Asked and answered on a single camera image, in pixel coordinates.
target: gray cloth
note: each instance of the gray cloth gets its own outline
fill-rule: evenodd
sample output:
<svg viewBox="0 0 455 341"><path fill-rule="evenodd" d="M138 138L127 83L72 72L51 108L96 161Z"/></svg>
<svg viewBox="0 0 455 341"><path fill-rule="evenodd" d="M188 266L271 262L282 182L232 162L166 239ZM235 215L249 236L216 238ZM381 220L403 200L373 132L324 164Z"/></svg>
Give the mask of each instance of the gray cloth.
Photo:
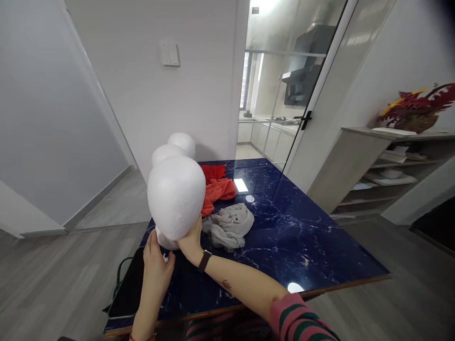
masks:
<svg viewBox="0 0 455 341"><path fill-rule="evenodd" d="M210 242L216 248L224 246L226 252L245 246L243 236L247 234L255 217L245 204L235 204L222 208L202 221L202 230L209 236Z"/></svg>

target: black watch strap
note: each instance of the black watch strap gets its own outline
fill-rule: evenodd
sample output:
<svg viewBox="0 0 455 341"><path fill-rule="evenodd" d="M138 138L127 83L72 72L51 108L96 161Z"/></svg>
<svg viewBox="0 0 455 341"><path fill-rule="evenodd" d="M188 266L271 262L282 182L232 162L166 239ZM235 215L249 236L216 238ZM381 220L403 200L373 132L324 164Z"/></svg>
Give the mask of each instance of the black watch strap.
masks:
<svg viewBox="0 0 455 341"><path fill-rule="evenodd" d="M207 250L204 250L204 255L202 256L202 259L200 260L198 271L199 272L204 272L205 267L207 266L207 263L209 262L209 258L212 254L208 252Z"/></svg>

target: tattoo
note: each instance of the tattoo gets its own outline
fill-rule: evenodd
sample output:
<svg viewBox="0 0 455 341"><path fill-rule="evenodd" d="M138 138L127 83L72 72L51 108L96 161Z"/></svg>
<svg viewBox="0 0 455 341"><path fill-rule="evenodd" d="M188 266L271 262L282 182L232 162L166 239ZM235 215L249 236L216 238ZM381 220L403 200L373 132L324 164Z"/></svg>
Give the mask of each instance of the tattoo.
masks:
<svg viewBox="0 0 455 341"><path fill-rule="evenodd" d="M229 291L231 289L231 285L229 284L227 279L223 280L222 282L218 282L218 284L220 284L227 291Z"/></svg>

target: shelving unit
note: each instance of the shelving unit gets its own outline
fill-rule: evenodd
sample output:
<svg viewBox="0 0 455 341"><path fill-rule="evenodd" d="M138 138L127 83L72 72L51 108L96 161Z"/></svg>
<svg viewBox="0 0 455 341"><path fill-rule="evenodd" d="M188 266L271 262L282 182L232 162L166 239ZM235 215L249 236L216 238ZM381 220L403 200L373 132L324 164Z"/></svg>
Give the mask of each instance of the shelving unit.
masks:
<svg viewBox="0 0 455 341"><path fill-rule="evenodd" d="M426 161L394 163L379 159L390 144L415 142ZM383 134L368 128L342 128L331 153L308 191L308 196L326 213L337 217L359 217L382 213L406 192L455 155L455 133L413 136ZM363 176L387 167L400 167L417 179L407 184L381 185L353 190Z"/></svg>

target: light switch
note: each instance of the light switch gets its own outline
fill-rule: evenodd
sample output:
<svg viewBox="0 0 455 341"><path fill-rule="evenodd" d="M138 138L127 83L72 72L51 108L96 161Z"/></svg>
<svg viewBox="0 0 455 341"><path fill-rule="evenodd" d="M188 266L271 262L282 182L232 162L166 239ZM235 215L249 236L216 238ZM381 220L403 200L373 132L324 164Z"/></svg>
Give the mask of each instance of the light switch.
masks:
<svg viewBox="0 0 455 341"><path fill-rule="evenodd" d="M164 66L180 66L177 44L170 39L160 41L161 62Z"/></svg>

